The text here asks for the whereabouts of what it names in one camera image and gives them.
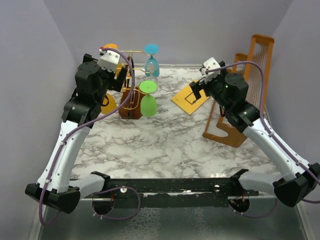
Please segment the blue plastic goblet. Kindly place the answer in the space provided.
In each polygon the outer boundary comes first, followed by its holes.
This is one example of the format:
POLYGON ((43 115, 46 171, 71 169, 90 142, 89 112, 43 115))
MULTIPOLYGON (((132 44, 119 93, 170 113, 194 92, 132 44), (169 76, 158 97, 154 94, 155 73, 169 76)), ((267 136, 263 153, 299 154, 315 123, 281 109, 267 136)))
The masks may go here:
POLYGON ((159 47, 156 44, 148 44, 144 47, 144 52, 149 55, 149 59, 144 65, 145 75, 157 78, 160 75, 160 65, 154 55, 159 52, 159 47))

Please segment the clear wine glass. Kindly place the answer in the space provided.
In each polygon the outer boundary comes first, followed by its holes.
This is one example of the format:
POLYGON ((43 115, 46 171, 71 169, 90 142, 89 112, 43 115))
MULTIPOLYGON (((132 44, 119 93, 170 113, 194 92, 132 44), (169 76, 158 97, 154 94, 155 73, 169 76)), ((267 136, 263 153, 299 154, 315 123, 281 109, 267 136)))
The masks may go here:
POLYGON ((146 79, 156 83, 156 89, 154 93, 158 91, 159 83, 158 76, 160 75, 160 65, 158 61, 151 56, 144 65, 146 79))

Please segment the orange plastic goblet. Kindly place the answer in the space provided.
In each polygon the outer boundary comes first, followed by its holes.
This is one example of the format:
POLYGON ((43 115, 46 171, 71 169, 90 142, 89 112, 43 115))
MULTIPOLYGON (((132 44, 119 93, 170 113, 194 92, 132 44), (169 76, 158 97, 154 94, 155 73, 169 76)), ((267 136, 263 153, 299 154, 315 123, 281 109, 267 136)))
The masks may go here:
POLYGON ((116 101, 112 95, 107 93, 101 105, 101 113, 106 115, 117 108, 116 101))
MULTIPOLYGON (((108 43, 106 45, 103 46, 103 48, 113 48, 113 49, 118 49, 118 46, 115 44, 115 43, 108 43)), ((118 62, 118 65, 117 65, 117 69, 116 69, 116 72, 115 72, 115 76, 117 77, 121 71, 121 68, 122 68, 122 62, 119 61, 118 62)))

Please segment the green plastic goblet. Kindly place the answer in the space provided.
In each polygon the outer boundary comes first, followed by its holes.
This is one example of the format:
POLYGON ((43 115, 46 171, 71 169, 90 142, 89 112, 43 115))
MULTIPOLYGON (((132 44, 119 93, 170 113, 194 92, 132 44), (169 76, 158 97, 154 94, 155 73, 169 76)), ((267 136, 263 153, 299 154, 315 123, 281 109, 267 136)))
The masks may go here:
POLYGON ((157 84, 152 80, 145 80, 139 85, 145 96, 140 101, 140 112, 145 117, 152 117, 157 113, 157 101, 152 95, 157 89, 157 84))

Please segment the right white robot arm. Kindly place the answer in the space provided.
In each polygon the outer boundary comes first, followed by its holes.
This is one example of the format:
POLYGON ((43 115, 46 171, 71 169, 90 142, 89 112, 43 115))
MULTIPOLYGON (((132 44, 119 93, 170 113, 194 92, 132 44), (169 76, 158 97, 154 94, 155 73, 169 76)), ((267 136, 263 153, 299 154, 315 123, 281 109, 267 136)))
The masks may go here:
POLYGON ((299 157, 265 122, 260 111, 246 100, 249 85, 241 74, 212 74, 189 86, 196 100, 201 97, 200 91, 212 97, 227 121, 251 139, 279 171, 271 175, 248 170, 235 174, 235 180, 229 184, 234 195, 255 190, 273 194, 284 205, 294 207, 315 189, 320 165, 299 157))

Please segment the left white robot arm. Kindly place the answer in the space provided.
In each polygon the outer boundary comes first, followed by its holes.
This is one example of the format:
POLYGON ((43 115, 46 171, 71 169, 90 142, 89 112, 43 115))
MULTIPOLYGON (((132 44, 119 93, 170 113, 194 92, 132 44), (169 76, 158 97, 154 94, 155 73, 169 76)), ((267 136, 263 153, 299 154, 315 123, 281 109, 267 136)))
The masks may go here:
POLYGON ((80 148, 91 131, 108 90, 120 92, 127 69, 116 73, 120 54, 108 50, 99 59, 85 54, 75 73, 75 90, 64 105, 60 132, 49 162, 37 182, 26 186, 25 194, 39 204, 70 214, 80 199, 91 194, 103 198, 111 190, 109 176, 94 171, 87 177, 70 176, 80 148))

